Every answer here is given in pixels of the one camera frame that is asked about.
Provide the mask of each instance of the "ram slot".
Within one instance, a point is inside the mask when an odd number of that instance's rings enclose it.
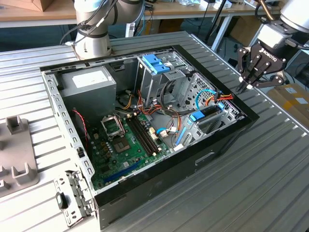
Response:
[[[146,153],[151,156],[154,152],[158,152],[156,144],[152,141],[149,134],[144,130],[140,121],[137,118],[127,120],[127,124],[134,132],[141,146],[144,148]]]

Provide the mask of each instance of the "side panel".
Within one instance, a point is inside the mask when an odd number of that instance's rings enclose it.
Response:
[[[126,194],[119,196],[115,200],[112,200],[104,205],[98,205],[100,229],[105,229],[110,224],[114,223],[132,210],[143,205],[179,181],[192,175],[213,159],[219,157],[233,144],[240,134],[250,126],[251,125],[230,134],[222,140],[219,140],[206,149],[190,156],[188,159],[137,186]],[[100,203],[104,198],[105,192],[95,197],[98,203]]]

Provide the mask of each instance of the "red wire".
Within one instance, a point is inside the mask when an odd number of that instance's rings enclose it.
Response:
[[[233,99],[233,96],[231,96],[231,97],[225,97],[225,98],[218,98],[217,101],[221,101],[221,100],[232,100],[232,99]],[[206,106],[208,106],[208,104],[209,104],[209,102],[210,102],[211,100],[213,100],[213,97],[206,101]]]
[[[77,110],[72,110],[74,113],[76,113],[82,120],[83,122],[83,126],[84,126],[84,130],[85,130],[85,139],[86,139],[86,146],[88,146],[88,138],[87,138],[87,129],[86,129],[86,124],[85,124],[85,120],[84,120],[84,117],[77,111]]]

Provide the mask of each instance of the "blue clip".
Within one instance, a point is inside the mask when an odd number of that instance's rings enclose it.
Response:
[[[196,112],[194,112],[190,115],[191,120],[194,121],[194,122],[196,120],[203,118],[203,117],[205,117],[205,115],[200,111],[196,111]]]
[[[148,67],[155,73],[165,73],[170,71],[169,67],[166,67],[162,61],[157,58],[154,54],[145,55],[142,58],[143,61],[148,65]]]
[[[225,106],[222,102],[219,102],[218,104],[218,107],[221,109],[221,110],[224,110]]]

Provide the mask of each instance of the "chipset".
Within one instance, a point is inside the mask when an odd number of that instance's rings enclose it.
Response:
[[[130,144],[125,137],[114,139],[112,145],[118,153],[130,149]]]

